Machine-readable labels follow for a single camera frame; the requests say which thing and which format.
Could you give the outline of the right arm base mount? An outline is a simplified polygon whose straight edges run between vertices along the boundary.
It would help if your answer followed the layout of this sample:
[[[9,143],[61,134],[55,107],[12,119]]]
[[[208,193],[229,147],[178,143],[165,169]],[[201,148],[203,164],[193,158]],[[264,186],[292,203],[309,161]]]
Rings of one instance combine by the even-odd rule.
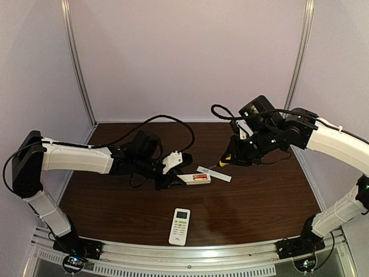
[[[310,242],[301,237],[284,238],[275,243],[280,260],[292,259],[293,266],[301,273],[313,272],[318,264],[317,251],[325,248],[323,241]]]

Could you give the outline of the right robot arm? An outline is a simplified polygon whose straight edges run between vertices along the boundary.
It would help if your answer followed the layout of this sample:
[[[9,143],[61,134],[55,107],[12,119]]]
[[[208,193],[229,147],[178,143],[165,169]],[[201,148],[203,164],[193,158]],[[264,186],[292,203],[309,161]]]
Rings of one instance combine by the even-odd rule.
[[[336,227],[368,212],[368,142],[303,108],[286,111],[286,117],[283,113],[260,95],[239,110],[239,117],[227,117],[234,135],[219,165],[261,164],[268,153],[287,151],[293,145],[326,154],[361,171],[356,185],[342,199],[306,220],[301,238],[320,241]]]

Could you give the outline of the slim white remote control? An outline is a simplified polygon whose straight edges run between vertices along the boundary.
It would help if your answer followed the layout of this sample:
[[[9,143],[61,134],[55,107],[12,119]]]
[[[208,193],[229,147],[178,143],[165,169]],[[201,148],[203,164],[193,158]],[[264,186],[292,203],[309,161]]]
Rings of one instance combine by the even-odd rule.
[[[207,173],[180,174],[177,177],[186,185],[205,185],[211,183],[211,177]]]

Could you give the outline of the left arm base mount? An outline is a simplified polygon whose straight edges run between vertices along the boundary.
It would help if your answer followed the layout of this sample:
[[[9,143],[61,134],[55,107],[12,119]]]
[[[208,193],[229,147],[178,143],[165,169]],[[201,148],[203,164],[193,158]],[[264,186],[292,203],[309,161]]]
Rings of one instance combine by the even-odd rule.
[[[86,269],[91,261],[100,259],[102,246],[103,243],[100,241],[79,238],[75,248],[62,244],[60,239],[55,239],[52,248],[67,254],[61,264],[68,274],[74,275]]]

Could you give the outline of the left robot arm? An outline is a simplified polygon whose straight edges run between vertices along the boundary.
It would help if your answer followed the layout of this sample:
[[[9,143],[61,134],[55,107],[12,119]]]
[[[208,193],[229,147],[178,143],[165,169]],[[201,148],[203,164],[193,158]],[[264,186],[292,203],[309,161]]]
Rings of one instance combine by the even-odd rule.
[[[157,190],[183,185],[178,174],[192,163],[193,157],[175,151],[164,158],[154,158],[161,149],[160,139],[140,131],[133,141],[115,146],[71,144],[42,137],[31,131],[21,147],[10,158],[12,164],[12,192],[36,211],[64,245],[75,248],[80,243],[71,219],[46,192],[40,180],[43,171],[85,171],[113,176],[141,175],[155,182]]]

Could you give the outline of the white battery cover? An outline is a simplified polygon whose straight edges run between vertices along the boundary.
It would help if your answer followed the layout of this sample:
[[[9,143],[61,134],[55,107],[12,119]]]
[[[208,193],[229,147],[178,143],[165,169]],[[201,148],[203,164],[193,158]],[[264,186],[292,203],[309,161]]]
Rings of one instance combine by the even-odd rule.
[[[218,171],[214,171],[212,169],[202,167],[202,166],[198,166],[197,171],[199,173],[209,174],[211,177],[222,180],[224,182],[231,182],[231,179],[232,179],[230,175],[226,175],[226,174],[223,174]]]

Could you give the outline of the white air conditioner remote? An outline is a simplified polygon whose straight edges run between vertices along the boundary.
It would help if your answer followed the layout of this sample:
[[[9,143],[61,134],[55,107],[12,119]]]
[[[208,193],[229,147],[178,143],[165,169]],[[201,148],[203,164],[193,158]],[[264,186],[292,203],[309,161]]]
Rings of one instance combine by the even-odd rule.
[[[175,208],[168,243],[175,246],[185,246],[189,229],[191,211]]]

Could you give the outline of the yellow handled screwdriver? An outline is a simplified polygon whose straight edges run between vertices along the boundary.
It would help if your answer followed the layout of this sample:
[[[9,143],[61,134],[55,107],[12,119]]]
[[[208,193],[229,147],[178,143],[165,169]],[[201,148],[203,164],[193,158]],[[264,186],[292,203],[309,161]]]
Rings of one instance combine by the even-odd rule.
[[[213,169],[213,168],[216,168],[216,167],[225,167],[225,166],[229,165],[230,161],[231,161],[231,156],[229,155],[226,158],[221,159],[217,164],[210,166],[209,168]]]

